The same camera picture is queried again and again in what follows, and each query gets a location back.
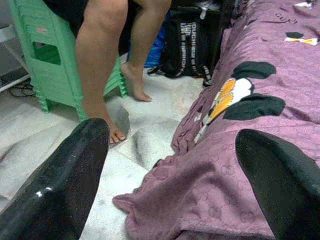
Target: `purple bedsheet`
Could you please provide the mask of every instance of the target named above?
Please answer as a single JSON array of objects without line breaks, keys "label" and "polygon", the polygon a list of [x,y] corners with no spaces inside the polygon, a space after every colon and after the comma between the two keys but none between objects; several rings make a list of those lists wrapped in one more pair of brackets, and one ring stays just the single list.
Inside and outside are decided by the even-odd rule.
[{"label": "purple bedsheet", "polygon": [[[288,32],[320,38],[320,2],[312,9],[294,6],[300,2],[255,0],[224,32],[214,85],[202,91],[178,126],[176,154],[149,172],[134,193],[114,198],[128,213],[125,225],[134,240],[274,238],[237,161],[235,138],[241,129],[267,132],[295,144],[320,166],[320,44],[285,41]],[[283,99],[283,112],[251,120],[224,119],[222,113],[195,143],[215,96],[245,61],[275,66],[276,74],[250,81],[254,93]]]}]

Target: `green plastic stool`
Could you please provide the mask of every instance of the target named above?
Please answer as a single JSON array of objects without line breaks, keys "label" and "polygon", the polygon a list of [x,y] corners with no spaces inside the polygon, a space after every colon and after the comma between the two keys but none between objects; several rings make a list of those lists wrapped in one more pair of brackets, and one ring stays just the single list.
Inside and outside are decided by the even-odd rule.
[{"label": "green plastic stool", "polygon": [[[76,40],[68,22],[55,15],[42,0],[8,2],[31,84],[42,109],[48,113],[54,101],[75,107],[80,119],[85,120],[83,90],[76,62]],[[119,57],[104,94],[116,87],[120,88],[123,98],[128,95]]]}]

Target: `black backpack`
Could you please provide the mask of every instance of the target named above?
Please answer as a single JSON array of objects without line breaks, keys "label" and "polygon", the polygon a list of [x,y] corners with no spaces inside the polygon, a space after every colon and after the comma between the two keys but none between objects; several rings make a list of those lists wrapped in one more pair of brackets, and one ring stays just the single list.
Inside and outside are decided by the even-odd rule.
[{"label": "black backpack", "polygon": [[209,21],[201,20],[199,14],[188,13],[173,15],[167,24],[160,65],[150,68],[148,74],[202,77],[204,87],[212,85],[213,39]]}]

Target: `human leg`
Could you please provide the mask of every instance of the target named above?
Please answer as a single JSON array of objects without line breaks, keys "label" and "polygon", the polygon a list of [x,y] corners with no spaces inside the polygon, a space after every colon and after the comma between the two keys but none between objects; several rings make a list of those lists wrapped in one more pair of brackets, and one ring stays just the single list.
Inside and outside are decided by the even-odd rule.
[{"label": "human leg", "polygon": [[104,89],[115,66],[127,11],[127,0],[89,0],[76,39],[76,59],[83,89],[82,105],[88,117],[102,118],[108,123],[110,143],[125,139],[107,111]]},{"label": "human leg", "polygon": [[142,7],[142,10],[132,27],[130,60],[122,65],[122,72],[133,86],[134,96],[139,100],[150,102],[152,99],[143,91],[143,69],[171,0],[134,1]]}]

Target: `bed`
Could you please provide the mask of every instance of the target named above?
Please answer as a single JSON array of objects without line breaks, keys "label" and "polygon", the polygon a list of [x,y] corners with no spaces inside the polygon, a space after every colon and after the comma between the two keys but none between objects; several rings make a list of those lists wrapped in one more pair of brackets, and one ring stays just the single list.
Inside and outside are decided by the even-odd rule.
[{"label": "bed", "polygon": [[134,240],[274,239],[237,160],[242,129],[288,141],[320,166],[320,2],[249,0],[238,10],[213,85],[176,129],[175,154],[113,199]]}]

